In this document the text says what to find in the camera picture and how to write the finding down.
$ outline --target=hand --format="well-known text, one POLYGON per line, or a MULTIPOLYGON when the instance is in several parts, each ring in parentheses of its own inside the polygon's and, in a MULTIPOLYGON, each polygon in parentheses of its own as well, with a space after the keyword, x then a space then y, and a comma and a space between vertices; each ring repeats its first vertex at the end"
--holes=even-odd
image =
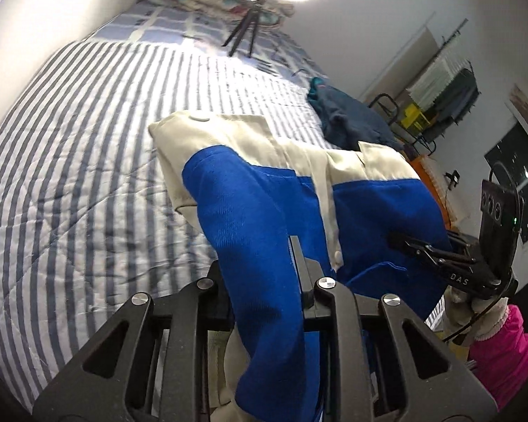
MULTIPOLYGON (((495 297, 490 300, 481 300, 455 287, 448 287, 444 293, 445 312, 442 319, 445 336, 453 334, 468 324, 475 315, 483 312, 496 299, 495 297)), ((507 317, 508 298, 501 298, 483 317, 462 332, 462 335, 466 336, 461 345, 469 346, 473 341, 484 341, 491 338, 501 329, 507 317)))

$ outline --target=wall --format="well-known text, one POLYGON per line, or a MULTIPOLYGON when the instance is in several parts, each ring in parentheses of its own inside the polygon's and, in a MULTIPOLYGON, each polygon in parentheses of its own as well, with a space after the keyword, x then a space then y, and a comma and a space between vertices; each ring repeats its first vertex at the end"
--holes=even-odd
POLYGON ((0 0, 0 122, 45 60, 138 0, 0 0))
MULTIPOLYGON (((471 115, 438 139, 435 159, 444 170, 459 171, 471 209, 461 227, 477 235, 481 181, 489 174, 484 155, 515 123, 504 104, 513 84, 528 93, 528 0, 313 0, 298 5, 285 30, 336 86, 359 98, 426 20, 441 40, 465 17, 462 37, 482 96, 471 115)), ((514 268, 521 285, 527 283, 528 243, 519 243, 514 268)))

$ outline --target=tripod leg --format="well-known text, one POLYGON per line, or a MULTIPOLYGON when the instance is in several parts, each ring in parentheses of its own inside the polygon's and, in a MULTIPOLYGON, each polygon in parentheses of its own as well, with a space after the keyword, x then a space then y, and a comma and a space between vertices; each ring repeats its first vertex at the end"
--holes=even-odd
POLYGON ((251 8, 249 9, 249 12, 246 14, 246 19, 243 19, 242 21, 243 25, 240 28, 239 34, 237 35, 237 39, 235 39, 235 42, 233 43, 231 50, 229 51, 229 54, 228 54, 229 57, 232 57, 234 53, 237 51, 237 48, 239 47, 240 42, 243 40, 244 35, 246 31, 248 30, 248 27, 252 23, 253 15, 254 15, 254 10, 251 8))
POLYGON ((246 20, 248 19, 248 17, 250 16, 252 12, 252 8, 249 9, 246 14, 244 15, 244 17, 241 19, 241 21, 237 24, 237 26, 233 29, 233 31, 231 32, 231 34, 229 35, 229 37, 227 38, 227 41, 225 41, 223 43, 223 47, 225 47, 227 44, 229 44, 231 42, 231 40, 235 37, 235 35, 239 32, 239 30, 242 28, 243 24, 246 22, 246 20))
POLYGON ((260 9, 254 12, 254 28, 252 29, 252 38, 251 38, 251 50, 248 52, 248 58, 252 57, 252 50, 254 49, 254 40, 258 36, 258 24, 260 23, 260 9))

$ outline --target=orange object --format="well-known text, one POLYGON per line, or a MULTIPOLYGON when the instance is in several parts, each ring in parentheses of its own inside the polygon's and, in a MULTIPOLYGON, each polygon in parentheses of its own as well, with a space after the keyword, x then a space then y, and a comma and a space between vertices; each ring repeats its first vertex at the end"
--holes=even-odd
POLYGON ((421 158, 417 157, 413 161, 409 162, 409 164, 417 172, 418 177, 420 177, 422 183, 428 188, 428 190, 430 191, 430 193, 432 194, 432 196, 438 203, 438 207, 440 208, 440 211, 442 212, 442 218, 444 219, 444 225, 446 227, 446 230, 451 230, 452 223, 450 221, 448 211, 446 211, 444 204, 440 200, 440 196, 438 195, 438 192, 436 191, 434 184, 432 184, 432 181, 430 180, 430 176, 428 176, 428 173, 426 173, 425 169, 423 168, 421 164, 421 158))

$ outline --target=striped quilt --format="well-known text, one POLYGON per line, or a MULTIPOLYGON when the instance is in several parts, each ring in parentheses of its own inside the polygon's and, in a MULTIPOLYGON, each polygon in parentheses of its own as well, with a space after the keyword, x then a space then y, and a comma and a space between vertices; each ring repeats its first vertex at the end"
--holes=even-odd
POLYGON ((264 115, 322 148, 306 90, 238 59, 71 43, 0 128, 0 376, 30 408, 133 293, 176 292, 215 252, 169 204, 149 123, 181 109, 264 115))

